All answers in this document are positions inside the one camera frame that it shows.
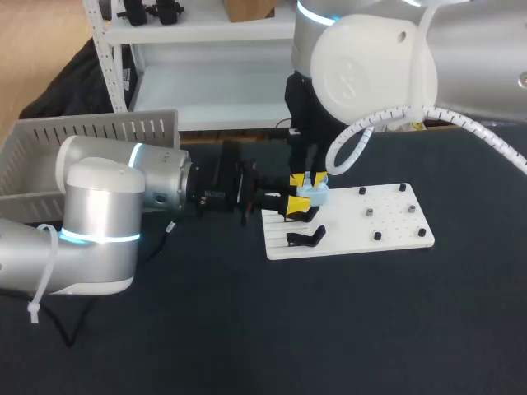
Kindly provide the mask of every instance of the wooden floor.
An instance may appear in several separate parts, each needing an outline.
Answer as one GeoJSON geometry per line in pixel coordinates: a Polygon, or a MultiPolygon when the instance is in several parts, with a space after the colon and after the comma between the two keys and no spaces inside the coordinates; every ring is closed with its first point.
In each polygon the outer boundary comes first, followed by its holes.
{"type": "Polygon", "coordinates": [[[90,37],[82,0],[0,0],[0,141],[90,37]]]}

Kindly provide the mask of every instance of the white shelf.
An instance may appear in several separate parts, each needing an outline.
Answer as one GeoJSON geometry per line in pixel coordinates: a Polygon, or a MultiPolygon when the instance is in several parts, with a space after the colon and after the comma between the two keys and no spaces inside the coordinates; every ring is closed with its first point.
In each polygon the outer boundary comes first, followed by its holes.
{"type": "Polygon", "coordinates": [[[146,25],[133,27],[123,18],[114,18],[105,40],[109,44],[288,40],[295,30],[295,4],[278,0],[274,18],[231,23],[222,0],[183,1],[186,11],[176,25],[163,26],[159,18],[148,16],[146,25]]]}
{"type": "Polygon", "coordinates": [[[180,131],[274,128],[291,117],[284,101],[289,59],[151,65],[133,111],[177,109],[180,131]]]}

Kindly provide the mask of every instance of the cardboard box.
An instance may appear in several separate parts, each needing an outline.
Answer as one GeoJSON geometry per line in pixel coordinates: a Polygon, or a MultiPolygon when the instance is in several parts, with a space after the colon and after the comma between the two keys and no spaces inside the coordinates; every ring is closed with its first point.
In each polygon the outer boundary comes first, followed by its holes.
{"type": "Polygon", "coordinates": [[[231,22],[247,22],[274,17],[276,0],[223,0],[231,22]]]}

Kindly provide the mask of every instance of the white pegboard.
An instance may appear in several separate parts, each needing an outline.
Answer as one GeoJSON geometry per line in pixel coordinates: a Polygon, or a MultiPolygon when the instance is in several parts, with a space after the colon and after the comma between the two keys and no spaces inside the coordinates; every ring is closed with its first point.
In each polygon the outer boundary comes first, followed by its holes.
{"type": "Polygon", "coordinates": [[[350,253],[372,253],[399,249],[430,248],[434,235],[413,192],[401,184],[377,185],[360,188],[331,189],[328,201],[310,224],[284,221],[273,211],[262,211],[263,233],[267,257],[271,260],[323,257],[350,253]],[[415,206],[415,212],[409,212],[415,206]],[[373,210],[372,216],[366,211],[373,210]],[[287,233],[312,235],[325,225],[326,236],[315,248],[289,246],[287,233]],[[424,237],[419,230],[426,230],[424,237]],[[380,232],[381,240],[375,240],[380,232]]]}

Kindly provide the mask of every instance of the cable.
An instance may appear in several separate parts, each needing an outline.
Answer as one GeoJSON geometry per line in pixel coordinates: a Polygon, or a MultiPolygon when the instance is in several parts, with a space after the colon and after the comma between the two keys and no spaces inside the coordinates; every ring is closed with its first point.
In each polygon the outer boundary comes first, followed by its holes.
{"type": "Polygon", "coordinates": [[[282,123],[286,122],[286,121],[291,121],[291,118],[285,118],[283,120],[281,120],[279,123],[277,123],[277,126],[275,126],[274,128],[278,128],[282,123]]]}
{"type": "Polygon", "coordinates": [[[47,224],[39,225],[37,229],[44,230],[46,228],[49,230],[51,249],[49,251],[48,262],[44,266],[44,272],[40,278],[39,286],[36,289],[35,296],[33,297],[33,300],[31,300],[27,305],[27,311],[29,311],[31,315],[31,323],[39,323],[40,300],[42,299],[42,295],[48,286],[49,279],[51,278],[51,274],[55,268],[55,263],[57,262],[58,233],[53,226],[47,224]]]}
{"type": "Polygon", "coordinates": [[[166,240],[168,239],[168,235],[174,229],[175,226],[176,226],[176,223],[174,221],[170,221],[170,224],[168,224],[168,226],[166,227],[165,233],[163,233],[161,240],[159,241],[159,244],[157,245],[156,249],[153,250],[152,253],[148,255],[145,259],[143,259],[140,263],[138,263],[138,268],[145,266],[152,259],[154,259],[157,255],[163,252],[163,249],[165,249],[166,240]]]}
{"type": "Polygon", "coordinates": [[[361,153],[364,151],[364,149],[366,148],[366,145],[370,141],[370,137],[374,131],[375,131],[375,127],[373,126],[366,128],[366,130],[362,134],[361,140],[359,140],[359,142],[357,143],[357,146],[353,150],[352,154],[349,156],[349,160],[350,160],[349,167],[352,167],[357,161],[357,159],[359,159],[359,157],[361,156],[361,153]]]}
{"type": "MultiPolygon", "coordinates": [[[[476,135],[477,137],[484,140],[489,146],[493,147],[496,151],[502,154],[508,159],[514,166],[516,166],[524,174],[527,174],[527,160],[514,148],[500,139],[489,129],[485,128],[482,124],[465,117],[462,114],[458,114],[448,109],[440,109],[437,107],[422,107],[425,115],[429,119],[438,119],[441,121],[450,122],[460,128],[465,129],[468,132],[476,135]]],[[[340,175],[345,173],[352,167],[356,158],[353,154],[349,156],[340,166],[335,165],[335,159],[342,146],[356,133],[360,132],[364,128],[368,128],[372,125],[380,125],[391,123],[394,119],[401,119],[406,116],[406,113],[410,111],[410,107],[396,107],[393,109],[387,109],[374,113],[371,116],[359,119],[350,127],[346,128],[331,144],[326,156],[326,168],[331,175],[340,175]]]]}
{"type": "MultiPolygon", "coordinates": [[[[4,296],[4,297],[14,299],[14,300],[21,300],[27,303],[30,303],[33,300],[31,295],[23,294],[21,292],[13,292],[13,291],[5,291],[5,290],[0,290],[0,296],[4,296]]],[[[50,309],[45,303],[40,302],[40,310],[44,313],[44,315],[46,315],[49,318],[51,323],[55,326],[64,345],[67,348],[72,348],[75,345],[75,342],[77,341],[77,337],[79,333],[81,332],[82,326],[84,325],[84,322],[86,321],[87,315],[90,313],[91,309],[93,308],[93,306],[95,305],[98,299],[99,299],[98,297],[92,297],[88,300],[88,302],[82,309],[81,314],[79,315],[79,319],[77,320],[77,324],[75,325],[75,328],[73,329],[71,336],[68,335],[66,328],[64,327],[62,321],[57,316],[57,314],[55,314],[53,310],[50,309]]]]}
{"type": "MultiPolygon", "coordinates": [[[[170,222],[170,224],[166,227],[165,232],[163,236],[161,237],[161,241],[157,245],[156,249],[152,253],[150,253],[150,255],[148,255],[146,259],[143,259],[140,263],[138,263],[137,268],[143,267],[144,265],[149,263],[153,258],[155,258],[157,255],[162,253],[165,247],[166,241],[168,239],[168,235],[174,229],[175,225],[176,225],[175,222],[173,221],[170,222]]],[[[0,296],[4,296],[4,297],[14,299],[14,300],[22,300],[27,303],[32,303],[34,300],[34,298],[31,297],[30,295],[24,294],[22,292],[15,292],[15,291],[9,291],[9,290],[0,290],[0,296]]],[[[72,348],[75,345],[75,342],[77,341],[79,333],[84,327],[84,322],[86,321],[88,314],[92,311],[93,307],[95,306],[99,298],[100,298],[99,296],[94,296],[88,300],[88,302],[82,309],[81,314],[79,315],[79,319],[77,320],[77,323],[75,324],[75,327],[73,329],[71,336],[68,335],[66,328],[64,327],[62,321],[57,316],[57,314],[55,314],[53,310],[50,309],[45,303],[40,302],[40,310],[49,318],[49,320],[55,326],[58,334],[63,340],[64,345],[67,348],[72,348]]]]}

